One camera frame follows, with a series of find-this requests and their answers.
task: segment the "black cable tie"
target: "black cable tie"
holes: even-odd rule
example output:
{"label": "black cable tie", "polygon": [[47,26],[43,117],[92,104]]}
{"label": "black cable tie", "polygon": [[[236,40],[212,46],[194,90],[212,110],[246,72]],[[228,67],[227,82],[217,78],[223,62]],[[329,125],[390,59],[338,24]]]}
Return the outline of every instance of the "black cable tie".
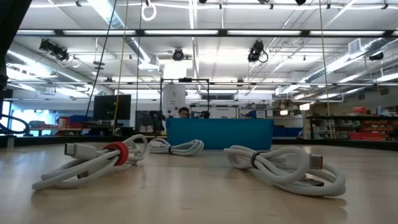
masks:
{"label": "black cable tie", "polygon": [[254,165],[254,161],[256,160],[256,156],[258,156],[259,154],[261,154],[263,152],[256,152],[254,153],[251,158],[250,158],[250,163],[253,166],[253,168],[258,169],[256,165]]}

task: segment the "blue box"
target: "blue box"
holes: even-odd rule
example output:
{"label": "blue box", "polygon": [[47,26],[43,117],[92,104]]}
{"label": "blue box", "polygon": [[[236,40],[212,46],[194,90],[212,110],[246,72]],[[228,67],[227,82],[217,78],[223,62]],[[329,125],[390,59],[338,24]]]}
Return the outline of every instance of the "blue box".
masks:
{"label": "blue box", "polygon": [[271,119],[166,119],[167,141],[172,146],[199,139],[205,143],[205,149],[240,145],[268,150],[273,129]]}

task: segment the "rope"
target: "rope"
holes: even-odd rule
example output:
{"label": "rope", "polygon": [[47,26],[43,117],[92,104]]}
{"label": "rope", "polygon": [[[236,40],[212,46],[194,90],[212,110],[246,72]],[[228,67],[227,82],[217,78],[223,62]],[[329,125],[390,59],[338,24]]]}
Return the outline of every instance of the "rope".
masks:
{"label": "rope", "polygon": [[88,98],[88,104],[87,104],[87,110],[86,110],[86,116],[85,116],[86,119],[87,119],[87,116],[88,116],[88,110],[89,110],[89,108],[90,108],[91,99],[93,98],[95,85],[97,84],[98,75],[100,74],[101,64],[102,64],[102,60],[103,60],[103,58],[104,58],[105,47],[106,47],[106,43],[108,42],[109,31],[111,30],[113,15],[114,15],[114,11],[115,11],[115,9],[116,9],[116,3],[117,3],[117,1],[118,1],[118,0],[115,0],[115,2],[114,2],[114,4],[113,4],[113,10],[112,10],[112,15],[111,15],[111,20],[110,20],[110,22],[109,22],[108,30],[107,30],[107,32],[106,32],[105,42],[104,42],[104,46],[103,46],[103,48],[102,48],[102,53],[101,53],[101,59],[99,60],[99,65],[98,65],[98,69],[97,69],[97,74],[96,74],[96,76],[95,76],[93,89],[91,90],[90,97]]}
{"label": "rope", "polygon": [[[123,40],[124,40],[124,38],[126,37],[127,15],[128,15],[128,12],[129,12],[129,8],[126,6],[126,16],[125,16],[125,18],[124,18],[124,33],[123,33]],[[117,115],[118,115],[119,89],[120,89],[120,81],[121,81],[121,78],[122,78],[123,57],[124,57],[124,44],[125,44],[125,43],[126,43],[125,41],[123,41],[123,43],[122,43],[122,58],[121,58],[121,61],[120,61],[119,81],[118,81],[118,93],[117,93],[117,95],[116,95],[116,108],[115,108],[115,111],[114,111],[113,130],[112,130],[112,133],[114,133],[114,130],[116,129],[116,117],[117,117]]]}
{"label": "rope", "polygon": [[[331,116],[330,114],[330,105],[329,105],[329,90],[328,90],[328,79],[326,78],[326,61],[325,61],[325,41],[323,39],[323,24],[322,24],[322,3],[321,0],[319,0],[319,14],[320,14],[320,22],[321,22],[321,40],[322,40],[322,55],[323,55],[323,69],[325,70],[325,91],[326,91],[326,102],[328,106],[328,116]],[[329,120],[329,133],[330,133],[330,138],[333,138],[332,132],[331,132],[331,120]]]}

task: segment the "coiled cable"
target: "coiled cable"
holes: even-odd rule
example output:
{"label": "coiled cable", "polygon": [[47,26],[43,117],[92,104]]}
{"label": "coiled cable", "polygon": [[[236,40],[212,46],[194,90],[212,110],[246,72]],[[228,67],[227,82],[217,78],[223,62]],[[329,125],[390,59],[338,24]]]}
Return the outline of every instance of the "coiled cable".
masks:
{"label": "coiled cable", "polygon": [[[332,175],[312,169],[312,155],[299,147],[257,152],[243,146],[231,146],[224,151],[228,153],[228,160],[233,167],[257,168],[267,180],[288,192],[309,196],[339,196],[346,192],[344,173],[329,164],[323,164],[323,169]],[[321,187],[309,184],[306,174],[319,177],[330,184]]]}
{"label": "coiled cable", "polygon": [[[144,141],[144,147],[140,148],[134,140],[142,139]],[[32,188],[34,190],[40,190],[47,187],[58,187],[61,189],[70,189],[81,187],[88,182],[101,177],[102,175],[110,172],[127,169],[132,165],[136,164],[137,161],[141,161],[145,157],[145,152],[148,147],[148,142],[145,136],[141,134],[134,135],[124,140],[123,143],[128,153],[121,155],[123,152],[119,150],[113,150],[114,144],[109,144],[109,147],[105,147],[103,150],[97,151],[94,146],[88,146],[84,144],[66,144],[65,154],[70,155],[76,159],[67,162],[63,166],[55,169],[47,174],[41,176],[41,181],[34,183]],[[118,165],[120,159],[125,156],[125,162]],[[74,176],[78,176],[78,180],[69,180]]]}
{"label": "coiled cable", "polygon": [[162,138],[155,138],[148,144],[149,153],[169,153],[179,156],[193,156],[200,152],[205,144],[201,140],[193,140],[176,146],[170,145]]}

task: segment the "cable connector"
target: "cable connector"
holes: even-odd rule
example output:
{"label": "cable connector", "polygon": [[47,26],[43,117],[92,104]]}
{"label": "cable connector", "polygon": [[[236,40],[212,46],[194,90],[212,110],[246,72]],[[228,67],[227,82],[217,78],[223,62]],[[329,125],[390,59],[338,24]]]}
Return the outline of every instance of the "cable connector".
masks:
{"label": "cable connector", "polygon": [[79,143],[66,143],[65,144],[65,155],[71,156],[75,159],[90,160],[97,157],[97,148]]}
{"label": "cable connector", "polygon": [[[308,155],[310,157],[310,168],[311,169],[322,169],[323,158],[321,155]],[[289,169],[298,169],[301,164],[299,155],[288,154],[286,155],[286,166]]]}

